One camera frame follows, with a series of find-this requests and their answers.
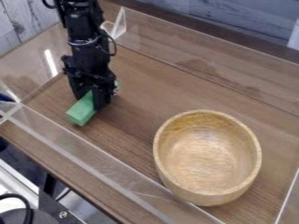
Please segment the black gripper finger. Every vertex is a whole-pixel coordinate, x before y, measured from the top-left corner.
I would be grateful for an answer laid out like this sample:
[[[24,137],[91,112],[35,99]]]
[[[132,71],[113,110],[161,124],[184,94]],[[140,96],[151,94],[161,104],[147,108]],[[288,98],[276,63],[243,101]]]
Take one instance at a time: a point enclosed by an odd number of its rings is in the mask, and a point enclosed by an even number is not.
[[[92,86],[92,102],[96,111],[100,111],[109,103],[115,94],[115,84],[95,84]]]
[[[87,92],[91,91],[91,78],[88,76],[83,76],[79,78],[69,76],[68,80],[72,93],[75,95],[75,98],[79,100],[87,94]]]

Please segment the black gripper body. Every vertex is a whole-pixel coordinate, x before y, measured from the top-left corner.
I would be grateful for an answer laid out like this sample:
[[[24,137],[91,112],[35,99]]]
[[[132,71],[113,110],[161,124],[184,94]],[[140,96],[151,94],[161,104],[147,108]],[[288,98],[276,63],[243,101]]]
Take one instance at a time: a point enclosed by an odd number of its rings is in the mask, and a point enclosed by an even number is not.
[[[95,45],[72,46],[72,55],[63,55],[63,72],[69,77],[88,76],[92,85],[108,84],[116,80],[116,75],[108,68],[109,43],[101,39]]]

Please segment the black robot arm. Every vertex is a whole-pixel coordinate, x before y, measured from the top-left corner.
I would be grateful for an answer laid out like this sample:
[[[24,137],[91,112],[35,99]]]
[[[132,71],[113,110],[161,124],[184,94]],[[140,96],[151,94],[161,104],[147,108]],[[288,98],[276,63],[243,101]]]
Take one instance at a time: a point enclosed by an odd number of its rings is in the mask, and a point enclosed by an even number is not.
[[[41,3],[57,11],[67,30],[71,55],[63,55],[60,60],[72,93],[77,100],[91,93],[93,109],[101,110],[116,89],[117,77],[108,64],[117,52],[109,51],[113,39],[100,28],[105,19],[99,0],[52,0],[52,3],[41,0]]]

